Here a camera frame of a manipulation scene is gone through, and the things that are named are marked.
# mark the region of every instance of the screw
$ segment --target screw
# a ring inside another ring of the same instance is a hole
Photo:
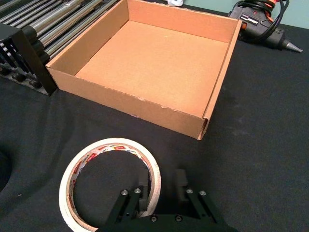
[[[202,190],[201,192],[199,192],[199,194],[200,194],[201,196],[206,196],[206,195],[207,195],[207,193],[206,193],[204,190]]]
[[[188,188],[187,193],[191,194],[191,193],[193,193],[193,190]]]
[[[121,191],[121,195],[126,196],[128,194],[128,191],[126,189]]]
[[[176,215],[175,220],[176,220],[176,222],[181,222],[183,220],[183,218],[180,215]]]
[[[156,221],[158,221],[158,218],[157,218],[156,216],[152,216],[152,217],[150,218],[150,221],[156,222]]]
[[[140,190],[139,188],[136,188],[136,189],[134,190],[134,192],[135,192],[135,193],[140,193],[141,190]]]

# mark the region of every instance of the cardboard box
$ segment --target cardboard box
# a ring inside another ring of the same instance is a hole
[[[120,0],[47,64],[61,90],[201,139],[241,21]]]

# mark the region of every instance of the table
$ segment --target table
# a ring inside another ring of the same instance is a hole
[[[309,30],[285,29],[303,53],[237,42],[202,141],[64,91],[47,97],[0,79],[0,150],[13,162],[0,231],[69,232],[58,206],[62,175],[80,150],[110,137],[137,141],[156,158],[159,213],[177,213],[174,175],[184,168],[239,231],[309,231]],[[90,162],[75,188],[80,215],[104,222],[142,167],[122,152]]]

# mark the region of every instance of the silver pipe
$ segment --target silver pipe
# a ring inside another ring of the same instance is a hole
[[[108,8],[117,1],[118,0],[111,0],[106,5],[100,7],[97,11],[88,16],[83,22],[75,26],[72,31],[62,36],[55,44],[52,44],[48,49],[46,49],[46,53],[50,56],[50,60],[52,60],[56,55],[58,55],[59,52],[61,52],[66,46],[68,46],[73,40],[82,34],[89,25],[104,15],[108,11]]]
[[[34,1],[31,1],[29,2],[28,4],[20,7],[19,9],[13,11],[12,13],[6,15],[5,17],[1,18],[0,19],[0,23],[4,22],[5,20],[8,20],[9,18],[13,17],[14,15],[16,14],[19,14],[20,12],[24,11],[25,9],[27,9],[28,7],[32,6],[33,4],[36,4],[37,2],[39,2],[41,0],[34,0]]]
[[[0,8],[0,13],[5,12],[6,10],[10,9],[12,6],[21,3],[23,0],[12,0],[9,1],[7,4],[4,4]]]
[[[65,44],[71,38],[75,37],[77,34],[82,33],[88,27],[88,25],[92,24],[93,21],[95,21],[97,18],[105,14],[105,12],[106,12],[105,7],[99,8],[93,14],[89,15],[83,21],[74,26],[68,33],[61,36],[55,43],[53,43],[49,48],[45,50],[46,53],[49,55],[53,54],[56,50],[58,50],[63,44]]]
[[[45,46],[50,44],[56,37],[61,35],[63,32],[68,30],[71,26],[73,26],[78,20],[83,18],[85,15],[94,10],[94,8],[101,3],[102,0],[93,0],[89,2],[85,7],[78,10],[75,14],[67,18],[66,21],[62,22],[58,27],[48,32],[48,34],[39,38],[41,43]]]
[[[29,8],[27,8],[26,10],[24,10],[23,12],[19,13],[18,15],[15,15],[14,17],[4,21],[4,24],[10,25],[11,23],[13,23],[15,20],[19,19],[20,17],[26,15],[27,13],[33,11],[35,8],[41,6],[42,4],[46,3],[49,0],[42,0],[40,2],[37,2],[36,4],[30,6]]]
[[[48,7],[49,5],[53,4],[54,2],[56,2],[56,0],[49,0],[44,5],[41,5],[40,7],[35,9],[34,11],[31,11],[29,14],[25,15],[24,17],[21,17],[19,20],[15,21],[15,22],[13,22],[11,24],[11,26],[15,27],[16,25],[24,22],[25,20],[27,20],[27,19],[31,18],[32,16],[34,16],[36,13],[40,13],[42,10],[44,10],[46,7]]]
[[[46,12],[49,12],[50,10],[54,9],[55,7],[60,5],[61,3],[62,3],[62,1],[55,2],[53,5],[46,7],[44,10],[38,12],[37,14],[32,16],[31,18],[27,19],[26,21],[22,22],[21,24],[18,24],[16,27],[17,28],[23,28],[24,26],[29,25],[31,22],[33,22],[34,20],[36,20],[40,16],[44,15]]]
[[[41,29],[40,31],[37,32],[37,36],[42,36],[45,32],[47,32],[50,28],[52,28],[54,25],[56,25],[57,23],[61,22],[64,18],[68,17],[70,14],[72,14],[73,12],[75,12],[77,9],[80,8],[80,5],[77,5],[75,8],[73,8],[72,10],[70,10],[69,12],[67,12],[66,14],[64,14],[63,16],[61,16],[60,18],[58,18],[56,21],[48,24],[45,28]]]
[[[65,3],[58,10],[53,11],[45,17],[42,17],[40,20],[35,21],[30,26],[32,26],[37,32],[41,31],[66,13],[70,12],[74,7],[79,6],[82,1],[83,0],[71,0]]]

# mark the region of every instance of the tape roll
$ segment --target tape roll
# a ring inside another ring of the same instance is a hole
[[[147,211],[141,212],[139,217],[151,215],[158,203],[161,191],[161,175],[159,167],[152,154],[142,145],[129,139],[110,138],[98,141],[84,148],[70,162],[65,170],[59,189],[59,207],[67,225],[74,232],[94,232],[97,228],[85,223],[76,211],[73,190],[76,178],[81,169],[93,158],[103,155],[107,151],[127,151],[140,158],[150,173],[151,190],[148,198]]]

